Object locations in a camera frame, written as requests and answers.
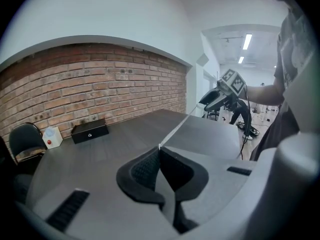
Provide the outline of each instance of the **white box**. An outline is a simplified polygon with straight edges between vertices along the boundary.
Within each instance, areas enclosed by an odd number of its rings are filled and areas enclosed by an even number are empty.
[[[59,147],[63,141],[58,127],[51,127],[49,131],[45,130],[42,139],[48,149]]]

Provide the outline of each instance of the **white wall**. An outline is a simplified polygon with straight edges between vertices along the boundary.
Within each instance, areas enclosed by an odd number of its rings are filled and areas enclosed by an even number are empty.
[[[213,82],[211,82],[209,78],[203,76],[202,96],[204,96],[212,88],[213,88]]]
[[[272,0],[192,0],[185,8],[201,31],[240,24],[280,27],[288,14],[283,3]]]
[[[221,66],[221,74],[223,75],[228,69],[237,71],[242,76],[247,86],[260,86],[261,83],[264,83],[266,86],[272,85],[275,80],[275,72],[273,70],[223,65]]]
[[[203,52],[179,0],[26,0],[0,42],[0,64],[18,53],[92,41],[132,45],[190,65]]]
[[[202,33],[201,33],[201,40],[202,40],[204,53],[209,59],[209,61],[203,66],[203,69],[209,75],[217,79],[217,73],[218,73],[218,76],[220,75],[220,65],[219,65],[218,59],[207,37],[205,37]]]
[[[204,68],[199,64],[193,66],[186,75],[186,113],[189,114],[203,97]],[[202,117],[203,109],[196,108],[193,116]]]

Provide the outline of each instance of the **floor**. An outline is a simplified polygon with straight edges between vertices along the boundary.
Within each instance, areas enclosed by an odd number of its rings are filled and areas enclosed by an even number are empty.
[[[259,142],[261,141],[262,137],[266,133],[267,129],[269,128],[269,126],[275,120],[275,118],[277,116],[277,113],[278,113],[277,111],[269,110],[267,112],[261,112],[260,114],[257,114],[257,113],[253,113],[252,109],[251,109],[251,116],[252,116],[252,123],[251,124],[252,124],[252,126],[254,128],[256,128],[260,132],[260,135],[257,136],[257,137],[254,137],[253,140],[248,140],[246,142],[246,144],[244,144],[243,150],[242,150],[242,154],[243,154],[243,159],[244,160],[249,160],[250,159],[251,152],[259,144]],[[224,124],[229,124],[232,115],[233,115],[232,112],[225,110],[223,112],[223,117],[225,118],[223,123]],[[241,121],[241,122],[244,121],[243,118],[241,117],[241,115],[239,116],[238,120],[235,122],[234,125],[236,125],[236,123],[238,121]],[[237,130],[238,130],[238,133],[239,133],[239,142],[240,142],[240,148],[241,148],[242,144],[243,144],[243,141],[244,141],[244,139],[242,138],[244,132],[243,132],[243,130],[240,130],[240,129],[237,129]]]

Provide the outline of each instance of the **black cable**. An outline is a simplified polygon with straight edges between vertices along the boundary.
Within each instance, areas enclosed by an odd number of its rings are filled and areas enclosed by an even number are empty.
[[[254,118],[255,118],[256,114],[257,114],[257,113],[255,113],[255,114],[253,115],[253,117],[251,118],[251,121],[253,121],[253,120],[254,120]]]
[[[247,91],[248,91],[248,86],[247,86],[247,84],[245,83],[244,94],[245,94],[246,100],[248,101],[248,107],[249,107],[249,113],[248,113],[248,120],[247,120],[247,128],[246,128],[246,131],[249,130],[249,119],[250,119],[250,114],[251,114],[250,101],[249,101],[249,97],[248,97]],[[244,146],[245,146],[245,144],[246,144],[247,141],[248,141],[248,137],[249,137],[249,135],[248,135],[248,136],[246,135],[245,138],[244,138],[244,140],[243,140],[243,143],[242,143],[242,147],[241,147],[241,150],[240,150],[241,160],[244,159],[244,155],[242,154],[242,150],[244,149]]]

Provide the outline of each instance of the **desk surface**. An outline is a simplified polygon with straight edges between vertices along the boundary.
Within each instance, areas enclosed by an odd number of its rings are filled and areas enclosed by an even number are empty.
[[[63,140],[41,159],[27,207],[46,219],[75,188],[84,189],[90,196],[66,234],[79,239],[178,236],[157,205],[134,202],[119,189],[116,173],[126,162],[157,146],[185,117],[159,110],[110,125],[108,135],[90,141],[74,144],[71,138]],[[235,126],[194,116],[165,146],[228,159],[237,158],[240,150]]]

